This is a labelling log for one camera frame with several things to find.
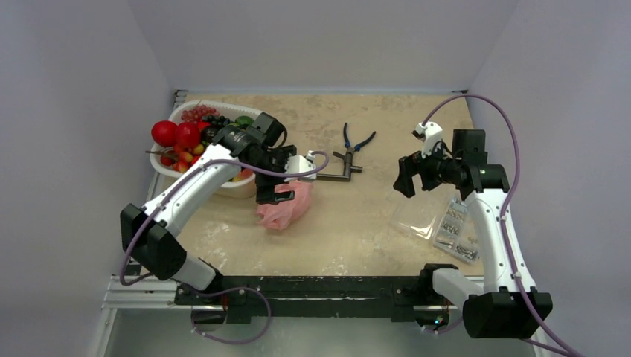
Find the pink plastic bag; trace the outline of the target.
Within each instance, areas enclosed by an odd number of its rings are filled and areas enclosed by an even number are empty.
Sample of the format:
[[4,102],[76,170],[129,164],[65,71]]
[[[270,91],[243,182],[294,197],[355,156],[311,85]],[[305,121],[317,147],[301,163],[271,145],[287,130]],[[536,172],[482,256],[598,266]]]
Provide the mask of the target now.
[[280,202],[277,205],[265,204],[257,206],[257,222],[268,229],[283,230],[296,219],[305,214],[312,202],[313,184],[302,181],[291,181],[275,188],[276,193],[293,191],[294,199]]

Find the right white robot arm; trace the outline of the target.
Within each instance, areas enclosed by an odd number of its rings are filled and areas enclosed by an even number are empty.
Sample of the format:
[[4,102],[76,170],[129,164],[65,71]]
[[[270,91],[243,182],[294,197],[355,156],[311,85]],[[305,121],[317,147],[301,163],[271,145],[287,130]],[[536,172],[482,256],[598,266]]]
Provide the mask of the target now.
[[471,338],[531,338],[553,302],[550,294],[537,290],[518,251],[507,174],[502,165],[488,163],[485,132],[456,129],[451,151],[440,127],[419,125],[412,134],[423,147],[399,159],[393,188],[413,197],[414,176],[424,191],[454,185],[473,221],[484,267],[484,284],[478,286],[453,266],[427,264],[417,284],[419,296],[429,303],[445,297],[456,305]]

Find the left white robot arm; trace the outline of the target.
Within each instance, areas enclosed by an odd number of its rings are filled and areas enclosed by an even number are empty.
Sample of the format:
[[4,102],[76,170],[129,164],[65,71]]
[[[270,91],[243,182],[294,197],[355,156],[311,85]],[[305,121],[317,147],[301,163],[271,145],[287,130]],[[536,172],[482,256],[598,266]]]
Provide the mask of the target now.
[[189,285],[204,304],[218,301],[222,294],[222,284],[216,280],[219,273],[187,252],[177,237],[202,204],[243,168],[256,173],[257,203],[292,200],[293,192],[277,193],[275,187],[313,165],[298,155],[295,146],[275,146],[285,133],[286,128],[266,113],[245,128],[220,129],[201,158],[163,193],[141,207],[129,204],[121,211],[124,260],[136,261],[160,280]]

